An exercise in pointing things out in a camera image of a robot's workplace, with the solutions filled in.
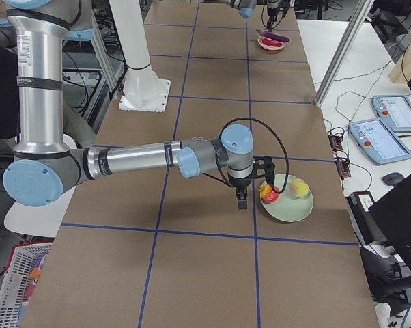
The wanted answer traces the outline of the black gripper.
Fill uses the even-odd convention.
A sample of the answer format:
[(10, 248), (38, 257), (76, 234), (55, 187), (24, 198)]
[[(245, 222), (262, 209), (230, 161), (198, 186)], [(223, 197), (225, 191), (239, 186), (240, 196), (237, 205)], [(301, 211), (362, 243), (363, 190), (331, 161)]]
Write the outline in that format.
[(247, 187), (251, 184), (252, 179), (249, 177), (235, 178), (228, 176), (230, 184), (236, 189), (236, 198), (238, 209), (247, 209)]
[(277, 17), (281, 6), (281, 0), (267, 0), (266, 7), (267, 7), (267, 14), (268, 14), (268, 22), (267, 28), (272, 28), (272, 17)]

